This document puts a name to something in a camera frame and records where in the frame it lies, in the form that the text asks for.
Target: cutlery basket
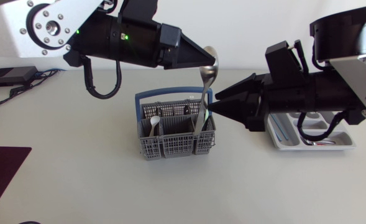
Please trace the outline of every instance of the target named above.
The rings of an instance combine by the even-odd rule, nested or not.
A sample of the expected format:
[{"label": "cutlery basket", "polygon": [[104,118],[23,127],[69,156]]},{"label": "cutlery basket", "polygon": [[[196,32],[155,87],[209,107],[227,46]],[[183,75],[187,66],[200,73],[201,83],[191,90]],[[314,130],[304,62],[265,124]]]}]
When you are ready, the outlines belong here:
[{"label": "cutlery basket", "polygon": [[[140,100],[151,96],[169,93],[202,93],[201,87],[176,87],[150,90],[135,95],[137,134],[140,141],[140,153],[147,160],[209,154],[214,146],[216,126],[213,116],[205,121],[202,131],[194,136],[194,126],[198,118],[201,100],[180,100],[140,104]],[[208,92],[208,103],[212,103],[212,89]],[[160,122],[151,132],[152,116],[159,116]]]}]

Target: metal spoon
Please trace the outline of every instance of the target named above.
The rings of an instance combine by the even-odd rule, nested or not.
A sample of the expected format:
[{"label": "metal spoon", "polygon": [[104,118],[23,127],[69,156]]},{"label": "metal spoon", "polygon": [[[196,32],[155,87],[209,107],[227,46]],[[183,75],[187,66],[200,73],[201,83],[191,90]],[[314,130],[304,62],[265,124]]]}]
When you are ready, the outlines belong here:
[{"label": "metal spoon", "polygon": [[318,141],[318,142],[313,142],[310,140],[307,140],[303,137],[301,137],[301,140],[307,145],[307,146],[319,146],[319,145],[335,145],[336,142],[335,141]]},{"label": "metal spoon", "polygon": [[151,132],[150,132],[150,136],[149,137],[153,137],[153,131],[156,127],[156,125],[159,123],[160,121],[160,117],[159,116],[153,116],[151,117],[150,119],[150,122],[151,122]]},{"label": "metal spoon", "polygon": [[195,132],[194,135],[199,135],[202,131],[203,123],[204,123],[204,101],[205,101],[205,94],[208,91],[209,87],[213,84],[217,77],[217,73],[219,71],[219,58],[217,56],[217,52],[213,47],[207,46],[204,48],[207,53],[211,54],[216,61],[212,66],[205,66],[200,67],[199,71],[201,72],[201,78],[203,82],[203,92],[201,97],[201,104],[199,105],[199,113],[198,119],[196,120],[195,124]]}]

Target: utensil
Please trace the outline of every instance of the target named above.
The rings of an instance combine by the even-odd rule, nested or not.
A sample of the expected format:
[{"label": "utensil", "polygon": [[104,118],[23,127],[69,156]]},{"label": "utensil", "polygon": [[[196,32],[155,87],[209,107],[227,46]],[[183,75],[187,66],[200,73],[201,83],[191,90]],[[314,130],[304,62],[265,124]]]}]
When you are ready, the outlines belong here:
[{"label": "utensil", "polygon": [[208,118],[209,118],[209,110],[208,110],[208,109],[206,109],[206,112],[205,112],[205,120],[204,120],[204,122],[203,122],[202,129],[203,129],[203,127],[205,126],[206,121],[208,120]]},{"label": "utensil", "polygon": [[201,78],[203,82],[203,92],[201,97],[201,104],[199,106],[199,113],[198,113],[198,119],[196,120],[195,124],[195,131],[194,135],[199,135],[202,131],[202,127],[204,124],[204,100],[205,100],[205,94],[208,91],[208,88],[213,84],[217,77],[217,73],[219,71],[219,58],[217,56],[217,52],[213,47],[207,46],[204,48],[207,53],[211,54],[216,61],[212,66],[204,66],[200,67],[199,71],[201,73]]},{"label": "utensil", "polygon": [[185,105],[184,106],[184,115],[189,115],[189,114],[191,114],[190,107],[188,105]]},{"label": "utensil", "polygon": [[159,116],[153,116],[151,117],[150,119],[150,122],[151,122],[151,132],[150,132],[150,136],[149,137],[153,137],[153,131],[156,127],[156,125],[159,123],[160,121],[160,117]]},{"label": "utensil", "polygon": [[334,145],[336,144],[335,141],[317,141],[317,142],[313,142],[313,141],[309,141],[303,137],[301,137],[301,140],[307,145],[307,146],[325,146],[325,145]]}]

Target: blue basket handle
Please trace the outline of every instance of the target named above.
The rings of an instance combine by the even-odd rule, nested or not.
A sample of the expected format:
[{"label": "blue basket handle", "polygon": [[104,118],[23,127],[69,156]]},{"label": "blue basket handle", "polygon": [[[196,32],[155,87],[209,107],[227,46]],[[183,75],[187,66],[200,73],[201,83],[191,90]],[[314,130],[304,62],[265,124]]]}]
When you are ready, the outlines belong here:
[{"label": "blue basket handle", "polygon": [[[137,121],[140,121],[140,100],[144,98],[148,98],[151,96],[164,95],[169,93],[202,93],[203,87],[194,87],[194,86],[182,86],[182,87],[171,87],[171,88],[161,88],[157,90],[149,90],[144,91],[142,93],[138,93],[135,95],[135,114],[137,117]],[[211,88],[206,92],[208,94],[208,104],[213,102],[213,91]]]}]

